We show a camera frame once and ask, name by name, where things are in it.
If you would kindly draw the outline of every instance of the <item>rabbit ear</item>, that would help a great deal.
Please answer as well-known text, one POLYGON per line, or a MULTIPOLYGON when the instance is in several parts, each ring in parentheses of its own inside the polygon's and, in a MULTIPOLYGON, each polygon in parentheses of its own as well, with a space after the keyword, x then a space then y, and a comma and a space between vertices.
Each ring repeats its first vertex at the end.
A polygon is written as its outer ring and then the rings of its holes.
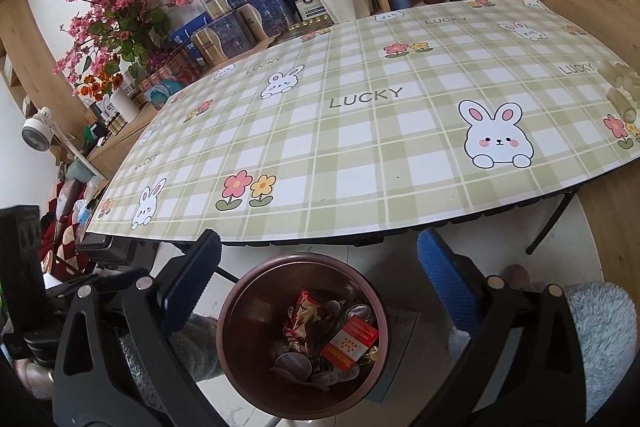
POLYGON ((495 112, 496 121, 505 121, 510 124, 517 124, 522 118, 522 108, 514 102, 503 103, 495 112))
POLYGON ((145 187, 145 190, 143 190, 142 194, 140 194, 140 204, 142 204, 142 202, 149 197, 150 193, 151 193, 151 189, 149 187, 145 187))
POLYGON ((293 68, 291 71, 289 71, 289 73, 287 73, 285 76, 296 76, 298 73, 300 73, 300 71, 302 71, 303 69, 305 69, 305 65, 302 64, 302 66, 298 66, 297 68, 293 68))
POLYGON ((166 183, 166 178, 162 178, 154 187, 154 190, 151 192, 154 196, 157 196, 160 193, 160 190, 164 188, 164 184, 166 183))
POLYGON ((472 100, 463 100, 458 105, 460 116, 465 119, 466 123, 470 125, 477 124, 481 121, 491 120, 489 113, 478 102, 472 100))

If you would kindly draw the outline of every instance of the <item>checkered tablecloth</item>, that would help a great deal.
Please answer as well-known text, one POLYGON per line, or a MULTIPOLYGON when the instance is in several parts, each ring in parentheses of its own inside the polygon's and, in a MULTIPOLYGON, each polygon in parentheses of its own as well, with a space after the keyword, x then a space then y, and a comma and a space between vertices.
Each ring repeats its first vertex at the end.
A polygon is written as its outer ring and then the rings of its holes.
POLYGON ((640 153, 597 71, 620 59, 534 0, 324 31, 174 95, 89 230, 180 241, 210 228, 230 242, 396 229, 548 194, 640 153))

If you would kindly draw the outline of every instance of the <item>silver bolt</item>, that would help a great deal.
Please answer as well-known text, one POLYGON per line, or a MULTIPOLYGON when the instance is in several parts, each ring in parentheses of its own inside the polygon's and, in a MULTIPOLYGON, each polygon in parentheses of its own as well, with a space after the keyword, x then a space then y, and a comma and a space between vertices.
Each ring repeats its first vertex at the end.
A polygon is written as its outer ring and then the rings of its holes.
POLYGON ((486 283, 489 285, 489 288, 493 288, 494 290, 501 290, 502 288, 504 288, 504 279, 502 279, 502 277, 498 277, 497 275, 487 277, 486 283))
POLYGON ((147 290, 151 288, 151 285, 154 283, 154 280, 151 277, 141 277, 136 281, 136 288, 139 290, 147 290))
POLYGON ((91 295, 91 286, 89 286, 88 284, 85 284, 84 286, 80 286, 78 288, 78 297, 81 299, 84 299, 85 297, 88 297, 89 295, 91 295))
POLYGON ((562 288, 557 284, 550 284, 549 293, 551 293, 551 295, 553 295, 554 297, 562 297, 563 291, 562 288))

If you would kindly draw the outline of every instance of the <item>floor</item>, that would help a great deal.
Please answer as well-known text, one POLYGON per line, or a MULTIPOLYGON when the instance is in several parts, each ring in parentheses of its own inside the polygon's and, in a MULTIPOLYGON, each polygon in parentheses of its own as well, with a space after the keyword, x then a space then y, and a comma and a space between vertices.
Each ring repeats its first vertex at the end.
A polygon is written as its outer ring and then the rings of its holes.
MULTIPOLYGON (((455 253, 469 256, 486 275, 500 273, 510 264, 522 264, 532 281, 562 285, 602 280, 602 270, 591 231, 577 198, 565 211, 552 233, 532 256, 524 253, 558 200, 549 199, 497 216, 482 217, 439 229, 455 253)), ((283 253, 313 251, 331 255, 366 275, 386 305, 420 313, 420 321, 402 359, 384 402, 362 401, 337 417, 280 423, 283 427, 387 427, 408 425, 444 381, 450 362, 447 354, 449 323, 433 289, 418 265, 415 254, 417 233, 385 239, 370 247, 299 245, 296 247, 225 247, 222 267, 241 277, 256 264, 283 253)), ((162 245, 152 275, 179 252, 162 245)), ((232 284, 214 276, 204 291, 196 312, 218 317, 232 284)), ((199 384, 230 427, 261 427, 270 416, 247 403, 225 377, 199 384)))

